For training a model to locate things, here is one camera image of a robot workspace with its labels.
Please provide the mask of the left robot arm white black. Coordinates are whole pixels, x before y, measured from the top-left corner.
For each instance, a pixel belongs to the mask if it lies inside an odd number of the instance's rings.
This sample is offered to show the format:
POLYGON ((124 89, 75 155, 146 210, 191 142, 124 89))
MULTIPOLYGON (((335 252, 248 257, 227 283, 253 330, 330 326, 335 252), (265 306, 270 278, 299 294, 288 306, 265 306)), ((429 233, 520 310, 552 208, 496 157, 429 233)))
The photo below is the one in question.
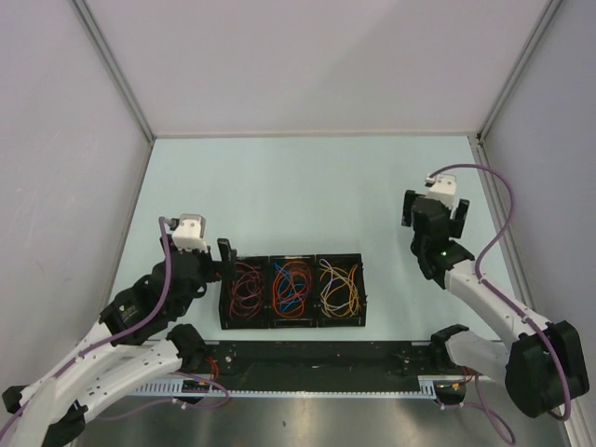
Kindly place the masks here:
POLYGON ((2 394, 16 432, 13 446, 65 446, 107 407, 139 385, 169 373, 195 373, 210 360, 191 324, 175 323, 210 283, 230 277, 237 258, 227 239, 210 249, 161 239, 164 260, 119 292, 83 340, 45 376, 2 394), (165 338, 149 339, 170 324, 165 338))

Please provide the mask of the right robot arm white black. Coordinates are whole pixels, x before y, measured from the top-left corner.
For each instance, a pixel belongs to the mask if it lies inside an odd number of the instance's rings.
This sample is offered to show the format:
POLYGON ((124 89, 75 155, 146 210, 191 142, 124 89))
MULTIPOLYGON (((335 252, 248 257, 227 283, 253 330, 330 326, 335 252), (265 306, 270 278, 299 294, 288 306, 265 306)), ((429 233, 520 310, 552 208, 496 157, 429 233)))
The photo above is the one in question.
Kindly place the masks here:
POLYGON ((503 385, 525 415, 536 418, 562 408, 571 415, 574 399, 589 391, 589 378, 577 329, 554 323, 507 297, 481 271, 474 255, 457 243, 468 201, 451 210, 432 195, 406 191, 402 224, 413 230, 411 251, 423 276, 468 305, 499 337, 500 345, 453 326, 440 332, 429 361, 439 373, 468 366, 503 385))

